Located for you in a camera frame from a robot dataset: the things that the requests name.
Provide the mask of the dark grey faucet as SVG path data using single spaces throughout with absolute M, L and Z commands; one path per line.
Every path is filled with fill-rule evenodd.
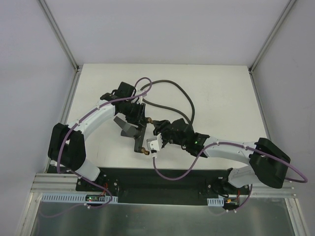
M 134 139 L 134 152 L 149 155 L 150 152 L 143 147 L 145 131 L 148 123 L 153 120 L 150 117 L 125 116 L 126 120 L 119 117 L 114 118 L 114 122 L 122 129 L 121 136 Z

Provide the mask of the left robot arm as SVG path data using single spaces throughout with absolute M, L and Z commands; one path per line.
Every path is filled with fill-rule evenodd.
M 57 123 L 52 130 L 48 157 L 61 166 L 87 181 L 93 191 L 99 191 L 105 183 L 105 173 L 87 159 L 85 141 L 109 119 L 121 128 L 121 135 L 134 139 L 134 151 L 149 154 L 143 147 L 148 120 L 145 117 L 146 105 L 141 102 L 147 91 L 138 90 L 125 82 L 118 89 L 100 97 L 82 118 L 69 124 Z

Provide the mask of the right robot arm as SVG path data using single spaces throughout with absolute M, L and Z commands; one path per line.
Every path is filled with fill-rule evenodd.
M 222 190 L 227 194 L 260 182 L 275 189 L 283 186 L 290 158 L 267 138 L 234 143 L 194 132 L 182 118 L 174 122 L 154 120 L 152 124 L 153 134 L 161 136 L 163 147 L 174 144 L 194 157 L 215 157 L 243 163 L 242 168 L 230 168 L 228 178 L 221 182 Z

